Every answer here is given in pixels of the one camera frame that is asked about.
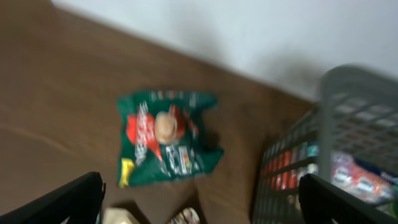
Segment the green Nescafe coffee bag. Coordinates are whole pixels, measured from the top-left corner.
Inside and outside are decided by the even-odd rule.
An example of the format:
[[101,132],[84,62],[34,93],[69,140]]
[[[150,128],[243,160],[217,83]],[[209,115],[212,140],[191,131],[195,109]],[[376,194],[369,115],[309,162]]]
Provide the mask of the green Nescafe coffee bag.
[[202,91],[141,90],[120,97],[119,187],[213,172],[224,150],[207,144],[202,114],[217,104],[215,95]]

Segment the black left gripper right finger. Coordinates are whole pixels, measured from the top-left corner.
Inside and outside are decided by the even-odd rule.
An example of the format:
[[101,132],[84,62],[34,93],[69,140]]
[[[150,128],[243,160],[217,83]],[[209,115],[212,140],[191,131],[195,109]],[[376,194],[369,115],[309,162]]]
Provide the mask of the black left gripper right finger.
[[300,179],[299,203],[306,224],[397,224],[397,219],[313,174]]

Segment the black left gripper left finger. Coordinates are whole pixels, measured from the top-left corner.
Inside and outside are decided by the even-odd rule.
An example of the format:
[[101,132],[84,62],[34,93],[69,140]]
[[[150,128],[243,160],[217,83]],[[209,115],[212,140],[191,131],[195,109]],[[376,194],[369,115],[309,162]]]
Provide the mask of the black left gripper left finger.
[[99,172],[89,172],[28,204],[1,215],[1,223],[100,222],[105,183]]

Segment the multicolour tissue pack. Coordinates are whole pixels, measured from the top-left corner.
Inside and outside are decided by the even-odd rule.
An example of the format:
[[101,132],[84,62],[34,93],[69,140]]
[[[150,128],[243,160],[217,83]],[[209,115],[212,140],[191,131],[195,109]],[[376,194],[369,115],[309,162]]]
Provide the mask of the multicolour tissue pack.
[[370,204],[397,199],[396,175],[340,151],[331,161],[331,183],[345,192]]

